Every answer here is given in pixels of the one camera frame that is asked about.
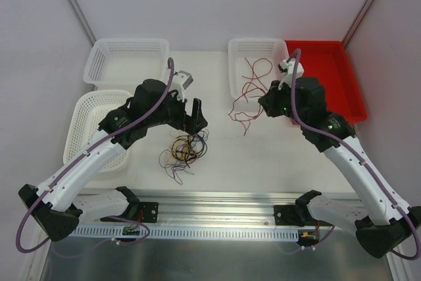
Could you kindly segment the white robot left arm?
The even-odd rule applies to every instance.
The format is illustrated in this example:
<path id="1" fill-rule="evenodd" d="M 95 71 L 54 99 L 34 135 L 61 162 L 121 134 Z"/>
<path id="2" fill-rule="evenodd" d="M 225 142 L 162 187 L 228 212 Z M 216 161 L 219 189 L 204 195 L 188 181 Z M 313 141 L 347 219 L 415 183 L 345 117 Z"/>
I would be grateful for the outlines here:
<path id="1" fill-rule="evenodd" d="M 141 203 L 125 186 L 87 198 L 78 194 L 109 162 L 144 138 L 148 129 L 168 125 L 194 135 L 206 128 L 200 99 L 193 100 L 190 114 L 185 110 L 185 90 L 192 81 L 183 72 L 175 74 L 170 85 L 156 79 L 145 80 L 134 96 L 107 113 L 75 157 L 48 180 L 37 186 L 26 184 L 19 190 L 29 215 L 51 241 L 63 240 L 83 222 L 139 218 Z"/>

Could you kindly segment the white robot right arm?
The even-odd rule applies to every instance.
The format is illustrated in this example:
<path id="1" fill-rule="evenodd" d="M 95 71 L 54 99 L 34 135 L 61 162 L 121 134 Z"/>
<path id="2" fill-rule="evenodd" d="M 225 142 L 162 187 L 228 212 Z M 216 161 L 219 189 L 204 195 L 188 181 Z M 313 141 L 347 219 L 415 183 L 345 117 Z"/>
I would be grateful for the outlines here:
<path id="1" fill-rule="evenodd" d="M 395 248 L 412 236 L 416 253 L 400 257 L 420 258 L 420 207 L 410 206 L 385 181 L 353 127 L 327 109 L 325 89 L 316 78 L 298 78 L 291 83 L 274 80 L 258 102 L 269 117 L 295 120 L 305 139 L 338 168 L 363 204 L 361 208 L 352 207 L 311 190 L 292 206 L 276 207 L 276 223 L 300 227 L 316 221 L 331 224 L 354 235 L 375 258 L 395 253 Z"/>

